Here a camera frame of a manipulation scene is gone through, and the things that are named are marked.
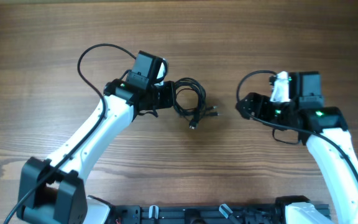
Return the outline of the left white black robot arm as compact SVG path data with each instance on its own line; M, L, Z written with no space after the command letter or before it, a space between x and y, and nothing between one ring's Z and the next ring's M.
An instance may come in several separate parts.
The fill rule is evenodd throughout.
M27 223L114 223L114 206L85 193L90 172L137 116L173 106L167 61L143 51L134 59L123 77L106 84L96 109L64 145L24 164L11 215Z

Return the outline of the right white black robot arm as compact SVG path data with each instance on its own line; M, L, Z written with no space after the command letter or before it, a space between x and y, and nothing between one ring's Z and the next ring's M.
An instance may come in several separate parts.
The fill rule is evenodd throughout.
M236 110L274 131L292 130L316 161L340 223L358 223L358 160L341 110L325 107L318 72L267 71L270 96L236 93Z

